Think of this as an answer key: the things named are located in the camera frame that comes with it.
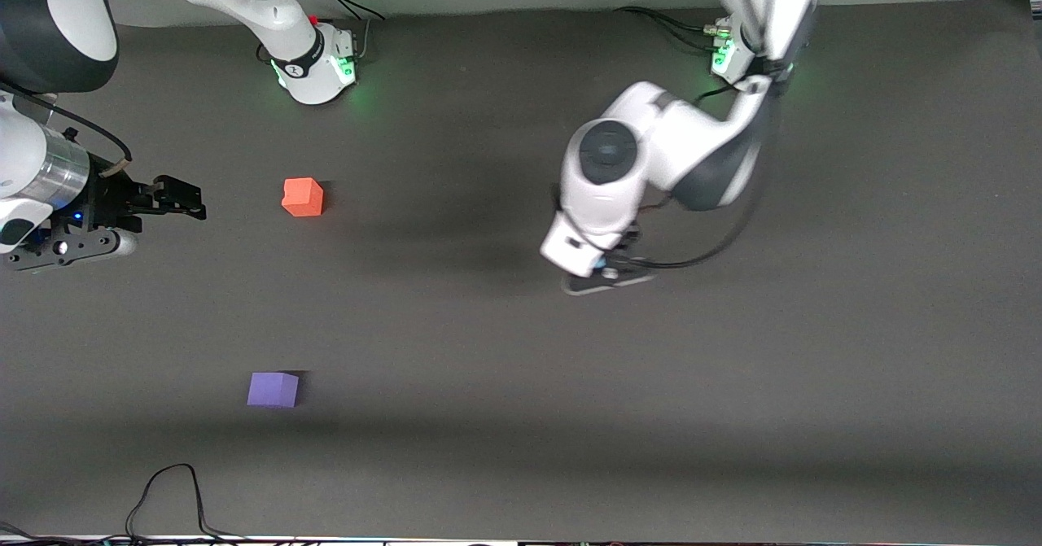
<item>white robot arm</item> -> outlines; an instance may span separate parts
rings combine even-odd
[[[725,120],[639,82],[569,143],[559,210],[541,248],[572,276],[566,291],[647,279],[641,270],[655,264],[620,253],[630,245],[646,182],[688,209],[726,206],[748,184],[774,104],[809,41],[816,0],[722,1],[730,16],[712,28],[720,47],[713,71],[739,91]]]
[[[134,182],[126,146],[43,95],[104,85],[119,57],[107,0],[0,0],[0,254],[4,268],[39,270],[125,255],[138,215],[204,219],[199,189],[170,176]],[[100,131],[124,152],[113,165],[46,127],[51,111]]]
[[[297,0],[185,0],[234,17],[272,56],[278,82],[300,103],[331,101],[355,81],[350,31],[313,23]]]

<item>cable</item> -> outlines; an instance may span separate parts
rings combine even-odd
[[[660,200],[659,202],[655,202],[654,204],[645,204],[644,206],[638,207],[637,214],[643,215],[644,213],[650,213],[651,209],[664,208],[667,204],[669,204],[672,201],[673,201],[673,195],[666,193],[666,196],[664,196],[662,200]]]
[[[108,176],[115,176],[116,174],[119,174],[120,171],[123,171],[123,169],[125,169],[127,166],[130,165],[131,162],[133,162],[133,155],[130,154],[130,148],[127,147],[126,143],[123,143],[122,140],[117,138],[115,134],[110,133],[104,127],[100,126],[100,124],[92,123],[91,121],[83,119],[81,116],[78,116],[75,113],[68,111],[67,109],[64,109],[57,105],[52,105],[48,101],[45,101],[42,98],[34,96],[32,93],[30,93],[30,91],[27,91],[22,86],[19,86],[18,83],[0,82],[0,88],[5,89],[6,91],[9,91],[9,93],[13,93],[19,97],[25,98],[25,100],[29,101],[30,103],[36,104],[38,106],[42,106],[46,109],[49,109],[50,111],[56,113],[63,117],[66,117],[66,119],[70,119],[72,121],[75,121],[76,123],[82,124],[83,126],[93,129],[101,136],[107,139],[109,142],[115,143],[116,147],[122,150],[123,159],[115,164],[111,168],[108,168],[104,172],[98,174],[102,178],[108,178]]]
[[[561,213],[564,215],[565,220],[568,222],[568,224],[571,225],[575,233],[578,234],[579,238],[587,243],[587,245],[593,247],[596,250],[599,250],[601,253],[604,254],[604,257],[609,259],[622,262],[625,264],[629,264],[630,266],[647,268],[649,270],[680,270],[696,265],[704,264],[705,262],[719,255],[719,253],[723,253],[726,249],[729,248],[729,246],[734,245],[734,243],[738,241],[738,238],[740,238],[742,232],[745,231],[745,227],[749,226],[749,221],[752,220],[752,213],[755,212],[756,205],[760,203],[762,196],[763,194],[752,194],[749,197],[749,200],[745,204],[745,208],[742,209],[741,215],[739,216],[738,220],[735,221],[735,224],[731,225],[730,230],[728,230],[727,233],[723,237],[723,239],[721,239],[718,243],[716,243],[716,245],[713,246],[712,249],[708,250],[705,253],[700,253],[695,257],[692,257],[690,259],[685,259],[681,262],[654,262],[652,259],[630,257],[628,255],[617,253],[614,250],[599,247],[595,243],[593,243],[589,238],[587,238],[586,233],[584,233],[582,229],[580,229],[578,223],[575,222],[575,219],[572,217],[571,213],[568,212],[568,209],[560,205],[560,203],[557,203],[557,209],[561,209]]]
[[[239,536],[235,533],[231,533],[230,531],[217,529],[214,526],[206,523],[206,514],[202,505],[202,492],[199,490],[199,477],[196,476],[195,467],[187,463],[178,463],[176,465],[164,467],[163,469],[159,469],[158,471],[152,473],[152,476],[149,477],[148,482],[145,483],[145,490],[142,491],[141,493],[141,499],[139,499],[138,504],[134,505],[132,510],[130,510],[130,513],[127,514],[126,520],[123,522],[123,530],[126,533],[126,536],[130,537],[131,540],[138,540],[138,536],[134,535],[133,531],[133,520],[134,517],[138,516],[138,512],[141,510],[142,505],[144,505],[145,501],[148,499],[148,492],[152,488],[152,482],[156,479],[156,477],[158,477],[163,473],[166,473],[167,471],[171,469],[176,469],[178,467],[184,467],[185,469],[189,470],[189,473],[192,474],[192,486],[195,488],[195,497],[196,497],[196,523],[199,527],[199,531],[218,541],[222,541],[220,535]]]
[[[736,83],[742,82],[745,78],[748,78],[748,76],[749,76],[748,74],[746,74],[745,76],[742,76],[742,78],[740,78],[738,80],[738,82],[736,82]],[[740,90],[738,90],[737,86],[735,86],[735,83],[730,83],[730,82],[727,82],[726,80],[724,80],[723,81],[723,86],[719,86],[719,89],[714,89],[712,91],[704,91],[704,93],[702,93],[702,94],[698,95],[697,97],[695,97],[695,100],[691,101],[691,105],[698,106],[706,98],[715,97],[717,95],[722,95],[722,94],[726,93],[726,91],[739,91],[739,93],[741,92]]]
[[[665,13],[655,11],[655,9],[648,9],[646,7],[636,7],[636,5],[619,7],[616,11],[636,13],[640,16],[651,17],[651,20],[662,26],[663,29],[666,30],[666,33],[670,34],[673,39],[676,39],[677,42],[684,43],[684,45],[688,46],[688,48],[693,48],[706,53],[713,53],[716,50],[716,48],[711,46],[702,46],[700,43],[694,43],[691,39],[685,38],[680,31],[677,31],[677,29],[679,29],[681,31],[699,31],[699,33],[701,33],[702,28],[675,20],[673,17],[665,15]]]
[[[265,545],[265,546],[303,546],[303,542],[279,542],[276,539],[221,539],[213,537],[185,537],[185,538],[145,538],[138,537],[137,539],[131,539],[126,536],[107,536],[104,538],[82,540],[71,537],[48,537],[54,540],[44,540],[44,541],[17,541],[8,540],[0,542],[4,546],[190,546],[190,545],[204,545],[204,546],[246,546],[246,545]],[[344,546],[350,546],[351,542],[349,540],[338,541]],[[307,542],[312,546],[318,546],[322,544],[321,542]]]
[[[673,27],[683,29],[686,31],[696,31],[701,33],[702,27],[696,24],[686,24],[680,20],[674,19],[674,17],[669,17],[666,13],[655,11],[655,9],[648,9],[647,7],[639,7],[639,5],[625,5],[625,7],[619,7],[616,11],[623,13],[639,13],[641,16],[653,17],[655,20],[662,20],[668,24],[672,24]]]
[[[363,11],[372,13],[373,16],[379,17],[380,21],[387,20],[387,17],[383,17],[378,11],[374,11],[374,9],[370,9],[369,7],[366,7],[365,5],[363,5],[361,3],[355,3],[354,1],[351,1],[351,0],[337,0],[337,1],[339,1],[340,4],[345,5],[345,7],[347,7],[346,3],[350,3],[351,5],[354,5],[355,7],[361,8]],[[354,11],[354,9],[351,9],[350,7],[347,7],[347,9],[348,9],[348,11],[351,13],[351,15],[353,15],[355,17],[355,19],[359,19],[359,20],[362,19],[362,17],[358,16],[358,14]]]
[[[90,546],[90,545],[93,545],[93,544],[101,544],[101,543],[103,543],[105,541],[108,541],[108,540],[115,540],[115,539],[118,539],[118,538],[124,538],[122,535],[113,535],[113,536],[106,536],[105,538],[101,538],[101,539],[98,539],[98,540],[76,540],[76,539],[73,539],[73,538],[64,538],[64,537],[59,537],[59,536],[34,536],[34,535],[30,535],[29,532],[27,532],[27,531],[19,528],[18,526],[16,526],[14,524],[10,524],[10,523],[7,523],[7,522],[3,522],[3,521],[0,521],[0,530],[3,530],[5,532],[7,532],[7,533],[14,533],[16,536],[22,536],[22,538],[25,538],[26,540],[30,540],[32,542],[44,543],[44,544],[61,544],[61,545],[70,545],[70,546],[73,546],[73,545],[74,546]]]
[[[366,20],[366,31],[362,34],[362,50],[358,52],[358,59],[366,57],[366,52],[369,50],[369,27],[373,24],[373,20]]]
[[[271,54],[268,54],[268,57],[264,57],[260,55],[260,50],[265,50],[265,52],[268,52],[268,49],[265,48],[264,43],[257,43],[257,49],[253,50],[253,57],[256,57],[257,61],[260,64],[264,65],[270,64]]]

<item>green led light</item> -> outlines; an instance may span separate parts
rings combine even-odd
[[[271,69],[275,71],[275,76],[278,76],[278,85],[286,89],[286,80],[282,79],[282,72],[279,72],[278,67],[275,65],[275,60],[271,60]]]
[[[727,71],[727,65],[730,65],[730,57],[735,55],[735,43],[728,40],[720,49],[716,50],[716,55],[713,58],[713,71],[717,74],[723,74]]]
[[[353,57],[329,57],[329,63],[337,69],[337,76],[344,85],[354,82]]]

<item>purple cube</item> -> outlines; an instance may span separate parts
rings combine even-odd
[[[297,404],[297,375],[289,373],[254,373],[250,378],[250,395],[246,405],[259,407],[293,407]]]

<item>gray table surface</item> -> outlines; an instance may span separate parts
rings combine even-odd
[[[822,8],[747,233],[580,299],[538,254],[570,134],[629,83],[717,83],[654,24],[376,23],[358,85],[316,108],[245,28],[121,42],[64,104],[212,218],[0,275],[0,518],[115,531],[188,461],[210,522],[249,533],[1042,542],[1026,0]],[[327,213],[287,215],[287,176],[326,182]],[[650,216],[643,250],[708,248],[734,213]],[[307,371],[302,404],[246,407],[265,370]],[[193,516],[175,475],[140,530]]]

